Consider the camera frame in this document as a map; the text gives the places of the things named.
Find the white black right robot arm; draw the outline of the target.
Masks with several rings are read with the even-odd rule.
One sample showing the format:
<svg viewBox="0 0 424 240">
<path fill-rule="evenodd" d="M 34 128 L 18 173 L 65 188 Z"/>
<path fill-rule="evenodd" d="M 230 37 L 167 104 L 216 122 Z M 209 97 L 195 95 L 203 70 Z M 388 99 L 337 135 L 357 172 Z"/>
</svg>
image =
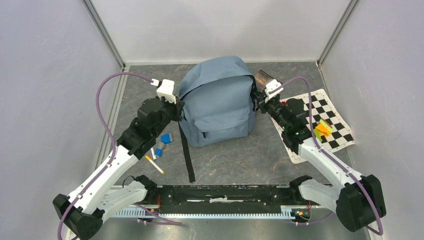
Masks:
<svg viewBox="0 0 424 240">
<path fill-rule="evenodd" d="M 383 234 L 381 219 L 387 210 L 380 180 L 352 169 L 332 154 L 313 133 L 312 111 L 305 110 L 301 99 L 281 103 L 279 95 L 269 97 L 265 91 L 251 94 L 255 107 L 267 113 L 282 129 L 283 143 L 292 152 L 312 164 L 331 185 L 324 185 L 304 175 L 290 182 L 289 199 L 295 204 L 317 203 L 335 213 L 349 231 L 368 228 L 373 222 Z"/>
</svg>

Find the blue fabric backpack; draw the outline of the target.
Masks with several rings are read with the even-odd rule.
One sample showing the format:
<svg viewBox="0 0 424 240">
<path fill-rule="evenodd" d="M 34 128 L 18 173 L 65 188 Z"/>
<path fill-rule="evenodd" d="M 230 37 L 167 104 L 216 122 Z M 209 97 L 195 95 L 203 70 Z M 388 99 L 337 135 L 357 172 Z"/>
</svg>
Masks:
<svg viewBox="0 0 424 240">
<path fill-rule="evenodd" d="M 195 65 L 179 85 L 184 104 L 178 122 L 190 183 L 196 181 L 189 147 L 246 137 L 255 124 L 254 75 L 238 56 L 216 57 Z"/>
</svg>

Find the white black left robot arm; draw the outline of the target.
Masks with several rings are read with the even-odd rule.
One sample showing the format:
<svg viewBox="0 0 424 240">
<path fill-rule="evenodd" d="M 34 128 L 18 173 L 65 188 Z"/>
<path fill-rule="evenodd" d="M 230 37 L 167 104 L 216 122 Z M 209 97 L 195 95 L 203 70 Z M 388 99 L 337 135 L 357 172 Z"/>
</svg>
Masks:
<svg viewBox="0 0 424 240">
<path fill-rule="evenodd" d="M 115 199 L 105 194 L 130 167 L 155 146 L 158 136 L 172 121 L 181 119 L 182 104 L 177 97 L 148 98 L 137 111 L 137 117 L 118 140 L 100 166 L 68 195 L 58 194 L 52 201 L 60 219 L 57 238 L 62 239 L 62 227 L 67 226 L 79 240 L 89 240 L 103 223 L 128 205 L 143 201 L 153 203 L 157 190 L 136 180 L 119 190 Z"/>
</svg>

